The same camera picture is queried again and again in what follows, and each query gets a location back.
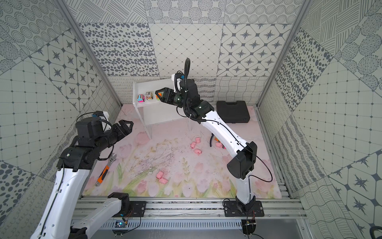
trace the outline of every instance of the black mounting plate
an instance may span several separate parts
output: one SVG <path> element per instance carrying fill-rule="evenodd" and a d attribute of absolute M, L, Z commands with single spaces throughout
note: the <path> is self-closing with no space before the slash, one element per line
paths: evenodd
<path fill-rule="evenodd" d="M 130 201 L 130 209 L 133 213 L 130 215 L 131 218 L 143 217 L 146 210 L 146 201 Z M 113 217 L 119 218 L 120 214 L 115 214 Z"/>
<path fill-rule="evenodd" d="M 236 201 L 224 201 L 224 215 L 226 217 L 233 217 L 233 216 L 253 217 L 253 212 L 255 214 L 255 217 L 264 216 L 264 210 L 262 208 L 262 204 L 260 201 L 255 201 L 251 210 L 248 211 L 247 214 L 245 215 L 242 215 L 239 213 Z"/>

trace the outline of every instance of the vent grille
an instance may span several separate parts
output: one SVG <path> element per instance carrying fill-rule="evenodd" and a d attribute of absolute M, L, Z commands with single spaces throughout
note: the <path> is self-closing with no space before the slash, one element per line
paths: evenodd
<path fill-rule="evenodd" d="M 102 225 L 100 230 L 115 229 L 114 225 L 119 220 L 108 220 Z M 139 225 L 139 220 L 129 220 L 127 227 L 118 228 L 118 230 L 133 229 Z M 241 229 L 240 219 L 181 219 L 181 220 L 155 220 L 144 219 L 141 222 L 141 226 L 136 230 L 147 229 Z"/>

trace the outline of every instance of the patterned wallpaper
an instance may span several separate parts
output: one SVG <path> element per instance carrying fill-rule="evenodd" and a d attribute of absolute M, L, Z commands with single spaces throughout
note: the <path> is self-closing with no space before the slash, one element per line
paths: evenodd
<path fill-rule="evenodd" d="M 183 71 L 189 57 L 189 76 L 209 79 L 208 86 L 215 86 L 206 100 L 245 100 L 254 105 L 303 0 L 66 3 L 123 103 L 132 102 L 133 81 L 169 78 Z M 237 86 L 248 86 L 248 77 L 252 78 L 243 93 L 235 91 L 237 87 L 226 91 L 220 85 L 222 77 L 239 80 Z"/>
<path fill-rule="evenodd" d="M 381 1 L 314 0 L 260 106 L 317 238 L 382 226 L 381 16 Z"/>
<path fill-rule="evenodd" d="M 75 119 L 107 110 L 113 122 L 120 107 L 53 1 L 0 5 L 0 237 L 26 238 Z"/>

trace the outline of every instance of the metal panel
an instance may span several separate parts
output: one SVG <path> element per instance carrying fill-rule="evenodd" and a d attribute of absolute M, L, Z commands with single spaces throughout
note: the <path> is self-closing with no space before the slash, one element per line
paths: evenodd
<path fill-rule="evenodd" d="M 87 216 L 102 205 L 106 197 L 83 197 L 77 201 L 73 219 Z M 222 199 L 217 198 L 131 198 L 135 201 L 147 201 L 146 212 L 142 219 L 225 219 Z M 298 199 L 260 200 L 266 218 L 305 219 L 306 214 Z"/>

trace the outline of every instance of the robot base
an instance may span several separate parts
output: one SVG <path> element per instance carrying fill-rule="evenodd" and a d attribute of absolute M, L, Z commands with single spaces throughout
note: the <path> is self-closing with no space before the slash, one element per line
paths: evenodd
<path fill-rule="evenodd" d="M 255 197 L 245 205 L 244 212 L 240 212 L 238 209 L 238 203 L 240 201 L 224 201 L 224 215 L 226 217 L 234 217 L 234 216 L 248 216 L 248 217 L 258 217 L 264 216 L 264 210 L 262 208 L 262 204 L 260 201 L 255 201 Z"/>

